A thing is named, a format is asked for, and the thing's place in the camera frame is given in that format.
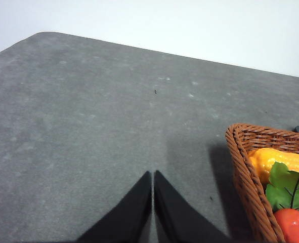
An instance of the yellow corn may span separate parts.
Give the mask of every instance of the yellow corn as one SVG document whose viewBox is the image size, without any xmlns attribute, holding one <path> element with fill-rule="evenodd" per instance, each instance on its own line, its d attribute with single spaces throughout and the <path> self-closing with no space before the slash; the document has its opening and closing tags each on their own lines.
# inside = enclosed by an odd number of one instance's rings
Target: yellow corn
<svg viewBox="0 0 299 243">
<path fill-rule="evenodd" d="M 262 184 L 269 182 L 271 168 L 275 161 L 284 163 L 291 171 L 299 172 L 299 154 L 282 152 L 273 148 L 251 150 L 248 157 Z"/>
</svg>

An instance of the gray mottled surface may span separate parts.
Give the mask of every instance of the gray mottled surface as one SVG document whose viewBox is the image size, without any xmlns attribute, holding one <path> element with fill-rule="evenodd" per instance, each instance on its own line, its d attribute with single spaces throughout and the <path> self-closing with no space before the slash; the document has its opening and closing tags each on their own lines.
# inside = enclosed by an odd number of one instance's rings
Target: gray mottled surface
<svg viewBox="0 0 299 243">
<path fill-rule="evenodd" d="M 236 122 L 299 125 L 299 78 L 60 33 L 15 44 L 0 53 L 0 242 L 76 239 L 156 169 L 250 238 L 224 138 Z"/>
</svg>

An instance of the green leaf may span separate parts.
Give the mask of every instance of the green leaf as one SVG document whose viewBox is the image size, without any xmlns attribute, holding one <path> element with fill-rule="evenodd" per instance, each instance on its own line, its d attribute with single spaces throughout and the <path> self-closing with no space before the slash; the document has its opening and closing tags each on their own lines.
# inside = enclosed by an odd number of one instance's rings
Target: green leaf
<svg viewBox="0 0 299 243">
<path fill-rule="evenodd" d="M 299 210 L 299 172 L 289 171 L 285 164 L 275 162 L 270 182 L 266 188 L 266 198 L 273 211 L 283 207 Z"/>
</svg>

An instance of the fake tomato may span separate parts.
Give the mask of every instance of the fake tomato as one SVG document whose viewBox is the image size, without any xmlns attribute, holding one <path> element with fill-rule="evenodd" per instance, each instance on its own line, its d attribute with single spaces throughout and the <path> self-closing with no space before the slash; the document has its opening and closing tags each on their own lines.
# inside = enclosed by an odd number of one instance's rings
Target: fake tomato
<svg viewBox="0 0 299 243">
<path fill-rule="evenodd" d="M 274 216 L 283 231 L 285 241 L 299 243 L 299 211 L 295 209 L 280 209 Z"/>
</svg>

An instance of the fruit basket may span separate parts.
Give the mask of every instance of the fruit basket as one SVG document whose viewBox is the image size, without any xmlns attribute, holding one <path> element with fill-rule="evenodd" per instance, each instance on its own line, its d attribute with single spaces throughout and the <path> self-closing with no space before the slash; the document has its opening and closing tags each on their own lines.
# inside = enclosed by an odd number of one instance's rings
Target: fruit basket
<svg viewBox="0 0 299 243">
<path fill-rule="evenodd" d="M 259 148 L 274 148 L 299 154 L 299 133 L 250 124 L 233 124 L 226 131 L 226 139 L 233 160 L 234 185 L 255 239 L 285 242 L 247 153 Z"/>
</svg>

